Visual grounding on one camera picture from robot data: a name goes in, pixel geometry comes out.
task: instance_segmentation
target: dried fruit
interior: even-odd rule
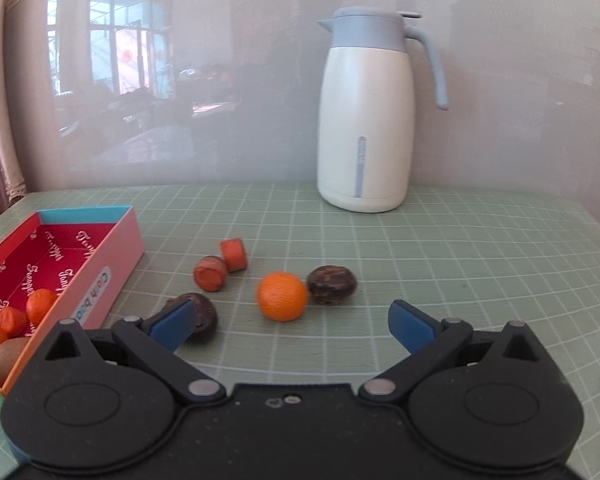
[[[179,295],[177,298],[167,300],[164,307],[178,303],[182,300],[191,300],[194,305],[196,315],[196,327],[193,330],[187,341],[190,343],[200,343],[209,341],[216,334],[218,328],[218,313],[211,300],[204,294],[197,292],[186,292]]]
[[[313,270],[306,278],[306,286],[315,303],[334,305],[351,296],[358,280],[347,267],[325,265]]]

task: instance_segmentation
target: carafe handle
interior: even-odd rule
[[[440,62],[440,56],[433,46],[433,42],[429,37],[417,27],[404,27],[404,37],[408,40],[417,40],[422,43],[429,64],[431,65],[431,72],[433,73],[433,81],[436,85],[436,105],[441,110],[449,110],[449,102],[446,95],[446,78],[445,72],[442,69],[442,63]]]

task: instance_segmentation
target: grid pattern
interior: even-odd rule
[[[128,314],[148,317],[167,299],[197,290],[192,268],[227,237],[243,238],[250,266],[210,295],[219,314],[216,338],[178,354],[228,387],[357,387],[407,355],[386,326],[396,298],[476,328],[524,319],[584,404],[571,465],[600,479],[600,226],[580,206],[530,194],[413,187],[398,209],[369,215],[330,206],[313,184],[90,189],[26,197],[0,216],[0,240],[37,208],[129,203],[146,253],[107,324]],[[260,277],[287,270],[304,278],[326,263],[358,277],[343,306],[310,305],[285,324],[260,315]]]

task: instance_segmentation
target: window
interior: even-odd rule
[[[124,94],[171,94],[170,6],[156,0],[91,0],[91,75]]]
[[[55,95],[62,89],[60,86],[60,55],[58,52],[58,0],[46,1],[46,38],[49,50],[49,70],[51,72],[51,85]]]

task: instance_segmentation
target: blue gripper pad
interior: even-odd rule
[[[193,302],[187,301],[155,323],[149,330],[148,336],[170,352],[175,352],[196,328],[194,308]]]
[[[433,341],[440,331],[439,322],[400,300],[389,307],[388,325],[389,332],[412,354]]]

